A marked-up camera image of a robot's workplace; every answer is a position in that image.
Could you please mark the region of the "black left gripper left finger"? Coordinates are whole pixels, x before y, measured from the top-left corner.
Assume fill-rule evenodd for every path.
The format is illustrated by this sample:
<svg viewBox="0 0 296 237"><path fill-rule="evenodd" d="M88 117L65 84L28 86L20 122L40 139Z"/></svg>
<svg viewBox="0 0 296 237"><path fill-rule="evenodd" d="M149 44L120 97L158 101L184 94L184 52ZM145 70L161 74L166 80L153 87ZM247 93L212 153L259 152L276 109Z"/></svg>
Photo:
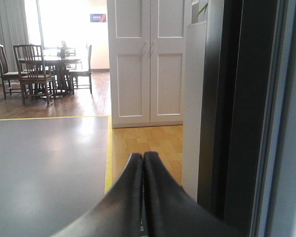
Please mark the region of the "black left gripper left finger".
<svg viewBox="0 0 296 237"><path fill-rule="evenodd" d="M118 180L90 211L55 237L138 237L142 213L143 156L132 153Z"/></svg>

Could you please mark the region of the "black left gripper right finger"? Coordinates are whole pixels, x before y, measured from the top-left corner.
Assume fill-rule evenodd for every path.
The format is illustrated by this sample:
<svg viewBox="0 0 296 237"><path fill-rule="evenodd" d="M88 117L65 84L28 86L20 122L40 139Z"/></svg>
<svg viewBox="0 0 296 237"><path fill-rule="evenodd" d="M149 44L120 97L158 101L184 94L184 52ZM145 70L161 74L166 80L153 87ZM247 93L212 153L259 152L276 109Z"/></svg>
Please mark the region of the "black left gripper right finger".
<svg viewBox="0 0 296 237"><path fill-rule="evenodd" d="M144 154L144 194L151 237L239 237L198 205L174 180L157 152Z"/></svg>

